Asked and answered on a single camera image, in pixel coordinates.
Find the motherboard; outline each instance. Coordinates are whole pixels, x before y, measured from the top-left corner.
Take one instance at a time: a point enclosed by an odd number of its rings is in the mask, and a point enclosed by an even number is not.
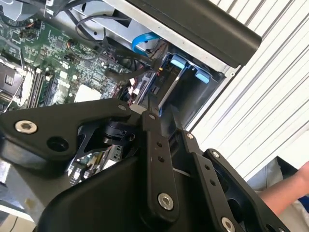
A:
[[[23,109],[111,98],[118,83],[105,71],[130,72],[103,48],[90,48],[38,19],[31,22],[18,28],[0,21],[0,58],[25,73],[22,78],[0,62],[2,105],[13,100],[11,109]]]

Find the person's hand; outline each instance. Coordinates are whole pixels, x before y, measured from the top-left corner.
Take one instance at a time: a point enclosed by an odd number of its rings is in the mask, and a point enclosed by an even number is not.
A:
[[[307,189],[306,194],[309,194],[309,161],[305,163],[295,175],[302,179],[304,186]]]

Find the black plastic bracket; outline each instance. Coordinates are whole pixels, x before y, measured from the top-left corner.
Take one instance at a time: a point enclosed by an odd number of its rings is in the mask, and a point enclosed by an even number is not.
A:
[[[128,105],[118,99],[10,111],[0,116],[1,158],[45,176],[60,175],[79,148],[82,125],[96,122],[100,127],[130,116]],[[18,132],[15,125],[22,120],[31,121],[37,130],[32,134]]]
[[[145,111],[141,120],[141,217],[149,227],[163,230],[175,223],[180,213],[169,142],[161,135],[159,117]],[[168,196],[166,208],[162,194]]]
[[[233,214],[247,231],[289,231],[217,150],[208,149],[203,156],[211,160]]]
[[[178,151],[173,156],[173,166],[194,178],[199,211],[204,215],[202,222],[212,231],[225,231],[222,219],[228,218],[235,231],[243,231],[234,219],[211,161],[202,156],[196,138],[184,130],[176,138]]]

